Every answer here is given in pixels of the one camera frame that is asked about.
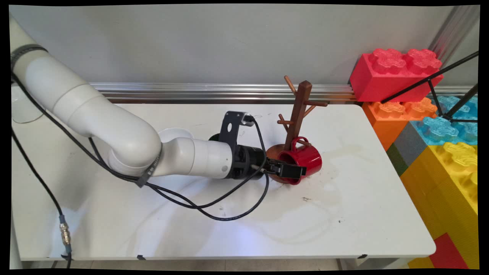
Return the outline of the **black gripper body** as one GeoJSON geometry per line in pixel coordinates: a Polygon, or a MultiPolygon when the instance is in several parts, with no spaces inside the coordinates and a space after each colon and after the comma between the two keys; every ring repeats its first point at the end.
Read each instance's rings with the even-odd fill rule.
{"type": "Polygon", "coordinates": [[[281,162],[275,159],[265,158],[262,149],[250,146],[235,146],[231,165],[231,178],[244,180],[251,177],[250,179],[252,180],[259,180],[264,173],[253,169],[252,165],[260,167],[263,162],[265,162],[265,171],[279,175],[281,162]]]}

